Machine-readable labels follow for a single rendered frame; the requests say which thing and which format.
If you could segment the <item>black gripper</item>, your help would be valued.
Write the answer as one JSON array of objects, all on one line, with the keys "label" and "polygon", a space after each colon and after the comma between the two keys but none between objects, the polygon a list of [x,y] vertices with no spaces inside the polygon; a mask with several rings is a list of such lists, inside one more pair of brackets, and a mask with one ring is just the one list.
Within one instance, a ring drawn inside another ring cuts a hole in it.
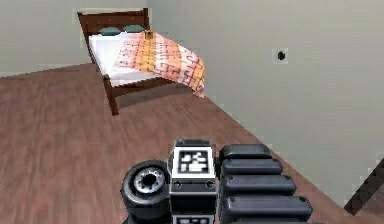
[{"label": "black gripper", "polygon": [[122,224],[170,224],[169,181],[164,161],[147,160],[134,165],[120,190],[128,212]]}]

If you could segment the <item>orange patterned blanket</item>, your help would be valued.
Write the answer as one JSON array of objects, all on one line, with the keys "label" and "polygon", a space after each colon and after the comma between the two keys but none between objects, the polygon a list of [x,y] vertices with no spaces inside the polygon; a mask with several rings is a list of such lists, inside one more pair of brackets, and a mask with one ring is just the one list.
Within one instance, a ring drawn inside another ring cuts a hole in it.
[{"label": "orange patterned blanket", "polygon": [[133,69],[154,77],[188,86],[196,96],[205,97],[205,65],[200,56],[157,32],[126,33],[114,69]]}]

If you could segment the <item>brown wooden bed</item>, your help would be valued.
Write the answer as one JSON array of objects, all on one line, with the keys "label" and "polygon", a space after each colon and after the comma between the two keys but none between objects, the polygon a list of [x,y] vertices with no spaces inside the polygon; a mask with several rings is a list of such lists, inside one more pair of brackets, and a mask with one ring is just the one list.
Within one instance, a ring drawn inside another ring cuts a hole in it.
[{"label": "brown wooden bed", "polygon": [[117,35],[103,36],[100,30],[111,27],[122,31],[123,28],[128,25],[139,25],[144,28],[149,28],[148,8],[143,8],[139,11],[94,14],[78,12],[77,16],[91,61],[96,65],[97,72],[101,74],[113,116],[119,114],[118,97],[177,82],[162,76],[156,77],[149,73],[133,70],[127,74],[123,74],[125,80],[122,84],[113,84],[116,76],[112,75],[112,58],[118,53],[119,43],[117,41]]}]

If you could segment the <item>teal pillow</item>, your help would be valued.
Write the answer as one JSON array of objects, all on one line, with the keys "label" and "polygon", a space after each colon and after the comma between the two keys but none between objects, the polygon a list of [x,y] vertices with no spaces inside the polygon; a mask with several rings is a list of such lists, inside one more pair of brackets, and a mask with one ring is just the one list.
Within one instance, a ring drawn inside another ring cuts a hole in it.
[{"label": "teal pillow", "polygon": [[102,36],[115,36],[121,33],[121,30],[116,27],[105,27],[98,31]]},{"label": "teal pillow", "polygon": [[123,30],[127,33],[140,33],[140,32],[143,32],[145,28],[142,27],[141,25],[134,24],[134,25],[125,26]]}]

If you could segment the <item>dark brown furniture edge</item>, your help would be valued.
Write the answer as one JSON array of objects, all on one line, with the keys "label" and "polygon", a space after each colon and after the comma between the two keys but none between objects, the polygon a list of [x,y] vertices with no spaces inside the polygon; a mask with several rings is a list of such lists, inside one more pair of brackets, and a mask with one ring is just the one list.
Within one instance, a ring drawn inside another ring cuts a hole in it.
[{"label": "dark brown furniture edge", "polygon": [[356,215],[383,184],[384,158],[372,170],[371,174],[346,203],[344,209],[351,215]]}]

